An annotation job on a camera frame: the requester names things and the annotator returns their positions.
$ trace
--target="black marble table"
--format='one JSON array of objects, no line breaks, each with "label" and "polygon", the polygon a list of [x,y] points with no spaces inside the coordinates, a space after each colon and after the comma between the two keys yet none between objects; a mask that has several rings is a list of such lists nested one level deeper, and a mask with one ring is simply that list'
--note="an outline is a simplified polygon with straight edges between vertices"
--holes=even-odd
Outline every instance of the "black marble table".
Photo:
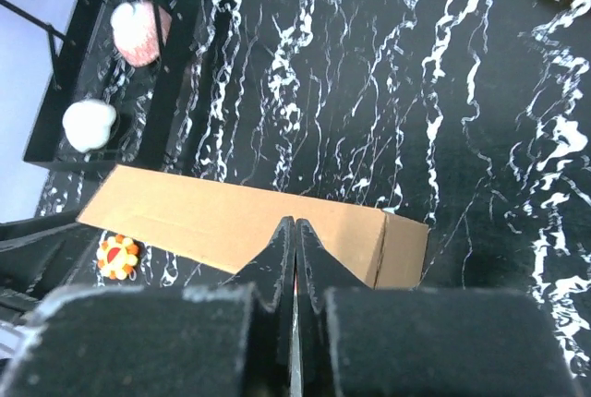
[{"label": "black marble table", "polygon": [[[591,391],[590,8],[213,0],[163,170],[428,223],[421,284],[527,292]],[[38,213],[100,181],[50,174]],[[200,268],[150,250],[135,282],[185,284]],[[87,273],[99,281],[92,260]]]}]

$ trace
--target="black basket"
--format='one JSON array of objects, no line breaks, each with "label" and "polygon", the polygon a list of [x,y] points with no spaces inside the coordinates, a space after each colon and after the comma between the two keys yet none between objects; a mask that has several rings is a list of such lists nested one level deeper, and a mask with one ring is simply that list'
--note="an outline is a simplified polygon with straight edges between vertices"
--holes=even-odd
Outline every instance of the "black basket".
[{"label": "black basket", "polygon": [[[118,162],[159,169],[176,99],[191,56],[200,0],[158,0],[173,16],[161,59],[133,68],[116,51],[110,17],[116,6],[138,0],[78,0],[54,75],[23,160],[56,171],[108,171]],[[62,117],[82,99],[110,103],[119,121],[107,145],[87,153],[67,142]]]}]

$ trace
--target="pink object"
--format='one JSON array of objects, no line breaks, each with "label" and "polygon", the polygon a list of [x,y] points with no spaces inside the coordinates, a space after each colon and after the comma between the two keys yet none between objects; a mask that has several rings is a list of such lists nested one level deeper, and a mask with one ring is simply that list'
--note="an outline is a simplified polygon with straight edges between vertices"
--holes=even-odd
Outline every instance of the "pink object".
[{"label": "pink object", "polygon": [[[172,18],[161,7],[160,20],[166,43]],[[111,16],[115,47],[134,67],[149,65],[160,55],[152,2],[124,3]]]}]

